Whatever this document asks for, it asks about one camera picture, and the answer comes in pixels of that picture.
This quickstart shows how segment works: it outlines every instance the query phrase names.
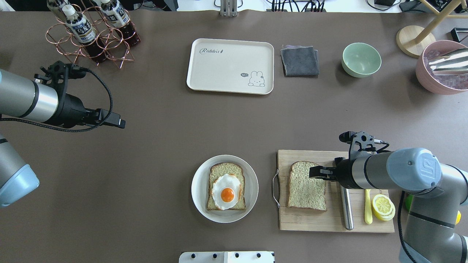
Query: wooden cutting board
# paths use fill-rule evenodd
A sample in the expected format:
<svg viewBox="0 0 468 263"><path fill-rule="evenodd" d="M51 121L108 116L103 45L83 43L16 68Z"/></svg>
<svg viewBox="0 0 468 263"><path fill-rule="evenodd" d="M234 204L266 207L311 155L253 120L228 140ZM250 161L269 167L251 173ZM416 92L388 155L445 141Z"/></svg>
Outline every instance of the wooden cutting board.
<svg viewBox="0 0 468 263"><path fill-rule="evenodd" d="M297 161L312 161L319 165L332 167L336 157L348 157L348 152L330 151L296 151L278 150L279 169L279 229L297 231L325 231L325 232L372 232L393 233L395 232L393 220L380 221L375 216L373 223L368 225L364 222L364 190L351 189L351 210L353 215L354 229L349 231L344 228L344 215L337 182L327 182L325 199L327 200L327 211L320 212L312 209L286 207L288 196L288 177L291 165ZM371 200L382 193L388 196L387 190L371 190Z"/></svg>

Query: bottle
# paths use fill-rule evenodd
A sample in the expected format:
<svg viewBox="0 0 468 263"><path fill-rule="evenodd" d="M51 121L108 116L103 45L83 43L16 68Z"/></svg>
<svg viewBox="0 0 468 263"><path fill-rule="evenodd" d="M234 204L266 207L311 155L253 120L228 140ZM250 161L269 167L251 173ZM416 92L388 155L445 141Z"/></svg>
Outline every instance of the bottle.
<svg viewBox="0 0 468 263"><path fill-rule="evenodd" d="M140 42L135 27L118 0L101 0L101 9L110 25L122 32L122 35L120 35L117 31L119 37L122 37L130 46Z"/></svg>
<svg viewBox="0 0 468 263"><path fill-rule="evenodd" d="M68 5L68 0L47 0L47 7L63 23L66 21L66 16L62 11L65 5Z"/></svg>
<svg viewBox="0 0 468 263"><path fill-rule="evenodd" d="M65 5L62 10L66 15L65 25L73 32L81 44L85 44L84 48L90 58L97 63L105 61L106 55L102 48L104 44L97 37L96 29L89 23L86 16L76 12L71 5Z"/></svg>

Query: toast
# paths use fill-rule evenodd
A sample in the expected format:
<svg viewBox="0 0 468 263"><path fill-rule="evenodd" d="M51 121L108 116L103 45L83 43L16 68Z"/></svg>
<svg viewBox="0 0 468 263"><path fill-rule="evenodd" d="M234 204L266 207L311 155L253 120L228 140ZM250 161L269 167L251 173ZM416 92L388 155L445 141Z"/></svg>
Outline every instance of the toast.
<svg viewBox="0 0 468 263"><path fill-rule="evenodd" d="M309 169L314 166L318 164L311 161L297 161L291 165L288 178L288 207L327 210L326 181L309 178Z"/></svg>
<svg viewBox="0 0 468 263"><path fill-rule="evenodd" d="M241 193L239 201L235 204L235 206L227 209L227 210L245 210L245 198L244 198L244 191L245 191L245 177L242 167L237 164L230 163L230 162L222 162L211 166L210 175L208 178L208 202L206 203L206 209L211 210L220 210L214 204L213 196L211 195L211 189L213 188L213 183L216 179L220 178L225 174L234 174L239 182L241 182Z"/></svg>

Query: plate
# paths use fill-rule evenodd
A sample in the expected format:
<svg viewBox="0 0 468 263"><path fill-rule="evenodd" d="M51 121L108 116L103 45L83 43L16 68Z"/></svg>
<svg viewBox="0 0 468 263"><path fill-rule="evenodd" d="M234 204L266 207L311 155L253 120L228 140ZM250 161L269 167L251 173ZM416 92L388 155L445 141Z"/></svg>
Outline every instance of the plate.
<svg viewBox="0 0 468 263"><path fill-rule="evenodd" d="M231 162L242 167L245 177L245 206L246 210L208 211L208 177L211 166L220 162ZM195 172L192 180L192 199L198 211L211 221L218 223L232 223L246 216L255 205L258 196L258 180L252 167L244 160L233 155L218 155L206 160Z"/></svg>
<svg viewBox="0 0 468 263"><path fill-rule="evenodd" d="M187 86L265 95L273 90L273 68L270 43L199 38L192 44Z"/></svg>

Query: yellow knife handle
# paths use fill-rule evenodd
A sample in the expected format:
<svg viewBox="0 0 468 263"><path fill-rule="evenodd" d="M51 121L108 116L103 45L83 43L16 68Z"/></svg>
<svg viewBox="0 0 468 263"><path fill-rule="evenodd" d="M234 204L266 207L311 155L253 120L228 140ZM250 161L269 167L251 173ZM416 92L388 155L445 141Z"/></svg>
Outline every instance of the yellow knife handle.
<svg viewBox="0 0 468 263"><path fill-rule="evenodd" d="M367 224L372 224L371 190L370 189L366 189L366 203L364 206L364 221Z"/></svg>

